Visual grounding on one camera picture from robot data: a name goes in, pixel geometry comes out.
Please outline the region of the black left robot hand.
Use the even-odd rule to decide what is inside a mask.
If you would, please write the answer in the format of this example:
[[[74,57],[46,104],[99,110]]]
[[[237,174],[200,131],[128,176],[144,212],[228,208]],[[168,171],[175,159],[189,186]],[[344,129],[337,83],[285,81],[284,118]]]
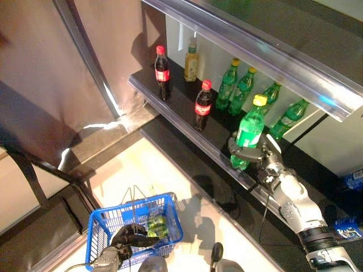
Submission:
[[[123,246],[146,248],[151,247],[158,243],[160,238],[148,236],[146,228],[140,224],[132,223],[120,227],[119,230],[113,234],[110,246],[121,249]]]

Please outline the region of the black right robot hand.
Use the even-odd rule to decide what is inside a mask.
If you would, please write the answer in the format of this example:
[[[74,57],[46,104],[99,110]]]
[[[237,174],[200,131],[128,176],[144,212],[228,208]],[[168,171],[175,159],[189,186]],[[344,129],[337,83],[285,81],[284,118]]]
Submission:
[[[262,134],[260,136],[257,147],[239,147],[235,143],[236,137],[230,137],[227,144],[231,155],[236,158],[250,162],[256,163],[258,168],[272,169],[275,164],[282,164],[282,151],[278,143],[270,134]]]

